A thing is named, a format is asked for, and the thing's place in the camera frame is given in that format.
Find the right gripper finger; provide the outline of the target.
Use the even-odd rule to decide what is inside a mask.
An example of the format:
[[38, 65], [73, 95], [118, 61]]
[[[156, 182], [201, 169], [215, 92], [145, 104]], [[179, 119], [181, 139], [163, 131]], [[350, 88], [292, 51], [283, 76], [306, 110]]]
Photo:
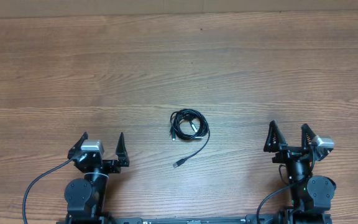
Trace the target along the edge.
[[269, 124], [268, 135], [264, 145], [264, 152], [279, 152], [287, 148], [287, 142], [278, 128], [275, 120]]
[[312, 140], [316, 137], [316, 134], [308, 126], [308, 124], [303, 124], [301, 126], [301, 146], [303, 149], [312, 149], [314, 144]]

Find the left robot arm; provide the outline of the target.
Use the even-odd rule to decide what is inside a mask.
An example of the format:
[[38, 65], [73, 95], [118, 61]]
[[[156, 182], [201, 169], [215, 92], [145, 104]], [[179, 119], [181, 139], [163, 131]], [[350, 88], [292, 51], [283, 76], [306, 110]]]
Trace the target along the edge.
[[119, 174], [122, 167], [130, 164], [124, 134], [120, 134], [117, 143], [117, 159], [105, 160], [103, 154], [102, 141], [89, 139], [88, 133], [84, 133], [68, 151], [68, 159], [84, 176], [72, 180], [65, 188], [66, 223], [116, 222], [109, 212], [104, 211], [104, 202], [109, 174]]

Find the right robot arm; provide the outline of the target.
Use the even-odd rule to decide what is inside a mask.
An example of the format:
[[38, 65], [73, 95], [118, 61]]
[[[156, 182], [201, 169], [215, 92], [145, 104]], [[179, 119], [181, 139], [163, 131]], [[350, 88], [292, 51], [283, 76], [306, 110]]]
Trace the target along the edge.
[[[325, 159], [334, 149], [334, 140], [315, 134], [307, 125], [301, 126], [301, 146], [289, 146], [276, 121], [269, 124], [264, 145], [265, 152], [273, 152], [272, 162], [286, 168], [285, 186], [266, 196], [256, 213], [258, 223], [331, 223], [326, 212], [331, 209], [336, 183], [329, 177], [314, 175], [318, 161]], [[270, 198], [288, 190], [291, 205], [273, 215], [260, 216], [260, 210]]]

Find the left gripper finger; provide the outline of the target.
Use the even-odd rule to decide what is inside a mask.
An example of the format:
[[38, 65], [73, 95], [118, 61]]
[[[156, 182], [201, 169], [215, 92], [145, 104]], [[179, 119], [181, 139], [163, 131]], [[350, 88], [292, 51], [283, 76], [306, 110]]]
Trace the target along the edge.
[[84, 132], [80, 139], [74, 144], [74, 146], [68, 151], [68, 157], [73, 157], [76, 152], [81, 150], [81, 146], [85, 140], [88, 139], [88, 133]]
[[119, 165], [121, 167], [129, 167], [129, 156], [127, 154], [123, 132], [121, 132], [119, 136], [119, 140], [116, 147], [116, 155], [118, 158]]

